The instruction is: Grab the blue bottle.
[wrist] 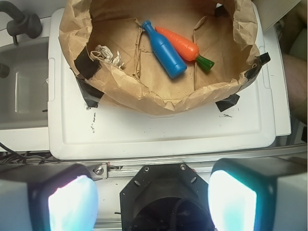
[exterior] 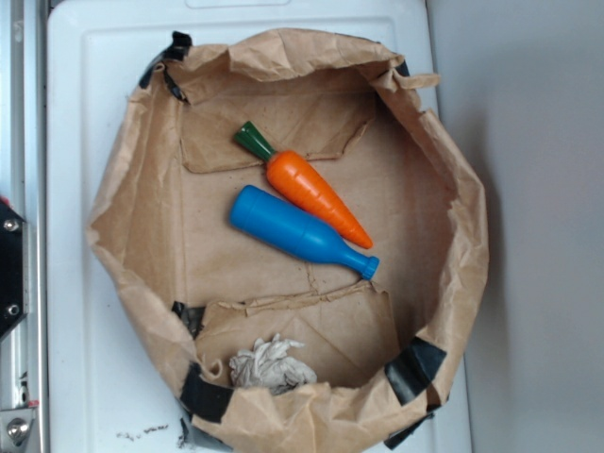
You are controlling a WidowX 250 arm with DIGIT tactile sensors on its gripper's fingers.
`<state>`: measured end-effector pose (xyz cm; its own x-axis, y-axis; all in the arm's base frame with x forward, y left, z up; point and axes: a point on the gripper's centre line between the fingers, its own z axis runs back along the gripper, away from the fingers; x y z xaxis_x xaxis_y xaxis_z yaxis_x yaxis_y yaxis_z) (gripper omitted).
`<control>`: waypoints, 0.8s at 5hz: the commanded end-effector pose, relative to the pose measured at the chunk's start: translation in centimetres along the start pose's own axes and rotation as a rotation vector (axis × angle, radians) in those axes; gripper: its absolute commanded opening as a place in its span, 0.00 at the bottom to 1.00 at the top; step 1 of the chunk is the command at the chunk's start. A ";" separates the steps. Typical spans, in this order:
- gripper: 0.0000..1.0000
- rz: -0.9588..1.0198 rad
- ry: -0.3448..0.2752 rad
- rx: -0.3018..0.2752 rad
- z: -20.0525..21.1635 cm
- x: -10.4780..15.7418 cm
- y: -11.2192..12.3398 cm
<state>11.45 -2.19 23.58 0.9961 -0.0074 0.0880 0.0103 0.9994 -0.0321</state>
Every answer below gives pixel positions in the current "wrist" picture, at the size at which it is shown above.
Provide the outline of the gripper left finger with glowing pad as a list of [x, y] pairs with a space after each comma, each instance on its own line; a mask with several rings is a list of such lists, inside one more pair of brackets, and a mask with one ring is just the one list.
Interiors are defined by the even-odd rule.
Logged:
[[98, 190], [82, 164], [2, 164], [2, 231], [91, 231]]

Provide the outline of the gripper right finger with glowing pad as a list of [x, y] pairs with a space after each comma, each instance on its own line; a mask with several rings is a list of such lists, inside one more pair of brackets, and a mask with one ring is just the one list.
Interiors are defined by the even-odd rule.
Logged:
[[219, 231], [306, 231], [308, 161], [222, 158], [212, 168], [208, 204]]

